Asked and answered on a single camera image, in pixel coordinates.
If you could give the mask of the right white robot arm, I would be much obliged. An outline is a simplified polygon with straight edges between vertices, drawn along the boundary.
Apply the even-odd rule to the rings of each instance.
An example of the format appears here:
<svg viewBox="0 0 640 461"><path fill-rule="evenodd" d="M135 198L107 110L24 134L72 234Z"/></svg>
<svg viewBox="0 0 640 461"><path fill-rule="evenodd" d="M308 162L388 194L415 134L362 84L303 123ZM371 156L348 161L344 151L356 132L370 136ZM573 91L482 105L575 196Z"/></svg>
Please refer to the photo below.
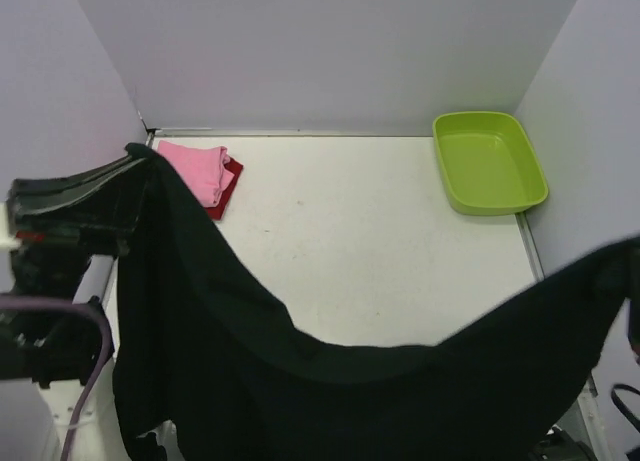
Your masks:
<svg viewBox="0 0 640 461"><path fill-rule="evenodd" d="M620 393L639 396L639 390L624 383L616 383L610 389L610 399L620 415L639 432L639 417L620 397ZM583 441L573 439L570 434L554 425L527 455L528 460L598 460L593 449Z"/></svg>

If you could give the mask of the green plastic tray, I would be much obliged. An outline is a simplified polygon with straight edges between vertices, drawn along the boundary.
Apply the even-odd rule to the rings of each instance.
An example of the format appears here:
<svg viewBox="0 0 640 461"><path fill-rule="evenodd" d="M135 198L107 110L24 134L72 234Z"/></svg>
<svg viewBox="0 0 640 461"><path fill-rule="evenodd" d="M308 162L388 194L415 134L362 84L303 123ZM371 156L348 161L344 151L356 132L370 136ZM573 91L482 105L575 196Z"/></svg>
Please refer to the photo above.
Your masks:
<svg viewBox="0 0 640 461"><path fill-rule="evenodd" d="M471 216L522 213L549 188L531 142L513 116L466 111L432 124L440 177L451 207Z"/></svg>

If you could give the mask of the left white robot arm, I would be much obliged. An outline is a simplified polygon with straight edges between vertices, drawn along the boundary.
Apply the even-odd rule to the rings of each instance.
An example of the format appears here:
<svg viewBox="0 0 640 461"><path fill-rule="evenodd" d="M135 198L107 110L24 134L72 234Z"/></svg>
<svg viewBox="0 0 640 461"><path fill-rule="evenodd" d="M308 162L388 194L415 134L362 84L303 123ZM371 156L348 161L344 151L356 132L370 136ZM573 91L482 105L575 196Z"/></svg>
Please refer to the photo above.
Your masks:
<svg viewBox="0 0 640 461"><path fill-rule="evenodd" d="M1 410L5 460L164 459L163 424L129 427L113 390L114 265L130 250L150 177L126 156L69 177L17 179L1 202Z"/></svg>

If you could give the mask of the black t shirt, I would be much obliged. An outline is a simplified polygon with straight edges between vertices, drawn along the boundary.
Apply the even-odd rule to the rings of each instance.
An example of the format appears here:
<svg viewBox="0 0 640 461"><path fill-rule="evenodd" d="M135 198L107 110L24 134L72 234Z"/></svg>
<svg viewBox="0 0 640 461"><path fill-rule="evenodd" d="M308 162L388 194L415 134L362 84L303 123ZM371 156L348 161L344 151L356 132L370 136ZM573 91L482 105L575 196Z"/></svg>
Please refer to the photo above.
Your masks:
<svg viewBox="0 0 640 461"><path fill-rule="evenodd" d="M527 460L576 398L535 285L433 346L342 347L293 324L160 155L118 263L113 372L132 430L172 422L188 460ZM639 243L548 278L592 367L639 280Z"/></svg>

